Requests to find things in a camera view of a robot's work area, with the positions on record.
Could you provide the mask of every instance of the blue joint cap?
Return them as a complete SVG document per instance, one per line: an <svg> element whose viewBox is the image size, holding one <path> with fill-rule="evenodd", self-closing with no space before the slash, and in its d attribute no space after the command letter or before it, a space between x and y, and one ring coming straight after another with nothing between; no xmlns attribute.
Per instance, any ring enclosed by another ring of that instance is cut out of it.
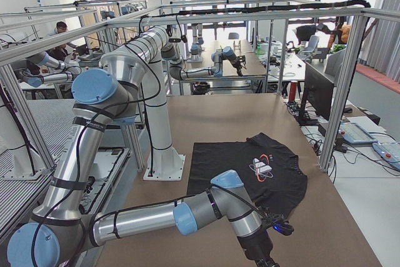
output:
<svg viewBox="0 0 400 267"><path fill-rule="evenodd" d="M42 61L41 61L40 63L37 63L36 65L38 65L38 66L43 66L44 64L46 64L46 63L49 61L49 58L50 58L49 54L46 53L46 55L44 56L44 58L42 59Z"/></svg>
<svg viewBox="0 0 400 267"><path fill-rule="evenodd" d="M222 50L223 55L225 56L232 56L235 52L233 51L232 47L230 46L226 46L224 47L224 49Z"/></svg>
<svg viewBox="0 0 400 267"><path fill-rule="evenodd" d="M117 79L103 69L90 69L80 74L72 84L72 95L77 102L97 104L109 99L117 91Z"/></svg>
<svg viewBox="0 0 400 267"><path fill-rule="evenodd" d="M118 118L115 119L114 122L112 122L113 124L118 124L118 125L132 125L135 123L135 119L136 117L125 117L125 118Z"/></svg>
<svg viewBox="0 0 400 267"><path fill-rule="evenodd" d="M235 170L228 170L217 175L211 180L212 184L217 184L225 189L240 188L244 184Z"/></svg>
<svg viewBox="0 0 400 267"><path fill-rule="evenodd" d="M198 231L198 224L188 204L181 203L174 208L174 220L179 232L184 236Z"/></svg>
<svg viewBox="0 0 400 267"><path fill-rule="evenodd" d="M40 78L26 78L25 82L31 87L37 88L42 84Z"/></svg>
<svg viewBox="0 0 400 267"><path fill-rule="evenodd" d="M32 267L31 248L38 223L27 223L19 228L10 239L7 259L12 267ZM46 225L39 228L36 236L34 258L38 267L57 266L60 245L57 236Z"/></svg>

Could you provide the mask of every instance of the computer monitor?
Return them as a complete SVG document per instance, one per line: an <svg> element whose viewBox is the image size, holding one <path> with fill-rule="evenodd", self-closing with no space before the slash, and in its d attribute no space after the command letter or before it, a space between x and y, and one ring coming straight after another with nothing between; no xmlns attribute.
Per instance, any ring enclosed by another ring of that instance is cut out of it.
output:
<svg viewBox="0 0 400 267"><path fill-rule="evenodd" d="M344 55L346 54L346 48L342 49L336 53L332 53L327 58L325 74L331 75L334 77L335 86L338 83L339 72L343 65Z"/></svg>
<svg viewBox="0 0 400 267"><path fill-rule="evenodd" d="M78 55L83 56L84 54L89 54L89 48L86 44L80 45L76 48Z"/></svg>
<svg viewBox="0 0 400 267"><path fill-rule="evenodd" d="M307 101L316 110L317 116L329 120L331 115L331 103L334 83L323 73L310 64L306 64L306 76L304 78L304 91L297 121L301 126L316 125L316 119L310 119L306 112Z"/></svg>

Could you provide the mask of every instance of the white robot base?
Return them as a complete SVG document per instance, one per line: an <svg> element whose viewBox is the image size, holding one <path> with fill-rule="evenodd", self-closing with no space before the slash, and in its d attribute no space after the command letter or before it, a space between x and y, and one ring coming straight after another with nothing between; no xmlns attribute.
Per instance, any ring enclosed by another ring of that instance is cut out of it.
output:
<svg viewBox="0 0 400 267"><path fill-rule="evenodd" d="M147 160L143 180L145 181L180 181L182 180L185 155L178 154L174 148L166 152L154 150L153 174L151 174L151 155Z"/></svg>

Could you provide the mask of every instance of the desk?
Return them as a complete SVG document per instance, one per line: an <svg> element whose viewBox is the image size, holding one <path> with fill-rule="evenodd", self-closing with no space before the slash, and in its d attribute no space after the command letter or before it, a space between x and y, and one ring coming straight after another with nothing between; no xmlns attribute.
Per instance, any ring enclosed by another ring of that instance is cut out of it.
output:
<svg viewBox="0 0 400 267"><path fill-rule="evenodd" d="M55 91L58 98L60 98L60 99L63 98L63 95L61 94L61 91L59 88L59 84L56 84L56 83L41 84L39 87L35 88L35 87L28 85L25 82L21 82L21 83L19 83L19 87L22 89L22 91L24 92L25 95L27 92L30 92L33 100L36 99L36 92L42 92L44 98L47 99L48 96L46 94L44 94L43 92L49 91L49 90Z"/></svg>
<svg viewBox="0 0 400 267"><path fill-rule="evenodd" d="M267 54L263 54L259 57L259 59L261 61L263 59L267 59ZM280 70L280 67L269 65L268 83L278 83ZM303 82L305 73L306 64L302 60L300 60L295 53L286 53L284 75L282 79L282 95L288 95L287 88L291 81ZM297 89L300 95L301 87L299 84L297 86Z"/></svg>
<svg viewBox="0 0 400 267"><path fill-rule="evenodd" d="M233 48L233 42L238 44L239 40L226 40L226 41L213 41L212 43L203 46L205 50L201 53L203 61L201 63L188 63L186 62L186 69L195 68L206 68L213 66L214 63L211 60L212 53L215 53L216 49L223 48L225 46L230 46ZM242 69L243 76L238 76L236 69L232 67L229 61L223 62L223 76L221 78L216 78L214 76L205 78L191 78L185 79L184 81L179 81L179 91L183 95L183 84L193 83L196 81L245 81L245 80L260 80L263 83L266 81L266 70L265 67L260 63L257 55L253 52L250 43L247 40L241 40L241 49L234 49L236 55L246 56L246 68Z"/></svg>
<svg viewBox="0 0 400 267"><path fill-rule="evenodd" d="M300 127L275 94L176 96L169 98L174 147L186 155L182 181L149 182L137 176L125 206L165 201L186 194L194 142L245 141L260 132L299 155L308 176L306 195L289 217L291 236L269 230L271 256L282 267L381 266ZM110 241L97 267L254 267L226 218L181 236L176 228Z"/></svg>

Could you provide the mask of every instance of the black t-shirt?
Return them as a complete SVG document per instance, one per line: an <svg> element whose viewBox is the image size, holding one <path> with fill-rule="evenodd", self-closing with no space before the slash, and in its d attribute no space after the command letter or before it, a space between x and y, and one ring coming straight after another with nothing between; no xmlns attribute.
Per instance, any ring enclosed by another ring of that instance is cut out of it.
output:
<svg viewBox="0 0 400 267"><path fill-rule="evenodd" d="M260 182L249 165L262 154L269 158L273 177ZM307 188L307 176L299 169L298 161L289 148L263 133L246 142L194 143L187 193L203 192L213 177L233 169L257 206L287 218Z"/></svg>

